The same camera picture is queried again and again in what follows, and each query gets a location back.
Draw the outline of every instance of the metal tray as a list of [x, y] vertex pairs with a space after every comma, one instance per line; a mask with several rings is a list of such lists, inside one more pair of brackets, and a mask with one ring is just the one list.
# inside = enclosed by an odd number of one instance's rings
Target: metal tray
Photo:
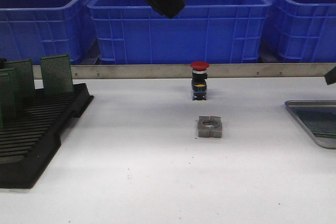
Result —
[[336, 148], [336, 101], [287, 101], [287, 110], [324, 148]]

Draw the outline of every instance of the white tabletop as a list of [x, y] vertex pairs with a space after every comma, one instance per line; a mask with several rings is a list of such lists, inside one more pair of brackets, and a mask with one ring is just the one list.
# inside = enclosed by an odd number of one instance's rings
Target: white tabletop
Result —
[[336, 223], [336, 150], [284, 106], [335, 100], [323, 78], [208, 79], [207, 101], [190, 79], [82, 82], [95, 99], [32, 189], [0, 189], [0, 223]]

